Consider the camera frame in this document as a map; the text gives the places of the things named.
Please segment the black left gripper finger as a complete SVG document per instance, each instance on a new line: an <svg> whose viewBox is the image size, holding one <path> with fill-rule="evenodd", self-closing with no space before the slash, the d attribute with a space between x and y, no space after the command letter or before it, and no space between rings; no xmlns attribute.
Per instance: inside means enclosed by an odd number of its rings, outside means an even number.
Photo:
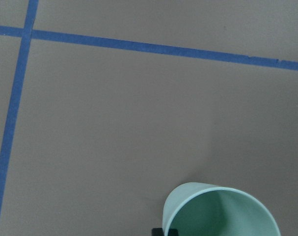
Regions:
<svg viewBox="0 0 298 236"><path fill-rule="evenodd" d="M169 229L168 232L164 232L162 228L153 228L151 230L151 236L178 236L178 230Z"/></svg>

